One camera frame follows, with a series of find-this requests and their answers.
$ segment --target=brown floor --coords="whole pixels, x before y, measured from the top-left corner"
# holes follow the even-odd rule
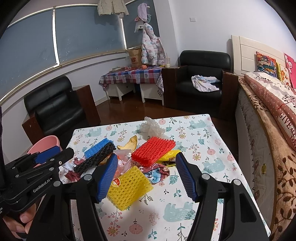
[[[169,109],[161,105],[161,101],[146,99],[142,103],[141,96],[130,92],[119,101],[117,97],[97,105],[102,125],[122,122],[142,121],[145,116],[152,119],[194,115],[194,113]],[[238,141],[236,122],[212,118],[215,128],[226,143],[234,158],[238,160]]]

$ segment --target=pink pillow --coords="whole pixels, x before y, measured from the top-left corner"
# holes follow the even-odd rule
[[[290,80],[294,89],[296,89],[296,62],[289,55],[285,54],[287,68],[289,70]]]

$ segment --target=brown blanket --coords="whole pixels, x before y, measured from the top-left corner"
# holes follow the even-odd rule
[[[296,213],[296,152],[288,145],[268,108],[243,77],[239,83],[258,115],[273,158],[276,188],[270,239],[277,240]]]

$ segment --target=fingernail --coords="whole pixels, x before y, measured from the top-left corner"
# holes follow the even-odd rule
[[[20,220],[23,222],[23,223],[27,223],[29,222],[28,218],[26,216],[20,216]]]
[[[23,226],[17,225],[17,233],[24,233],[25,232],[25,228]]]

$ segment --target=banana peel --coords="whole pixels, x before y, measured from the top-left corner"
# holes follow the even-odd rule
[[[125,146],[117,146],[117,149],[119,150],[125,150],[125,149],[131,149],[133,152],[136,149],[138,143],[138,138],[137,136],[133,136],[132,138],[129,139],[128,143],[125,144]]]

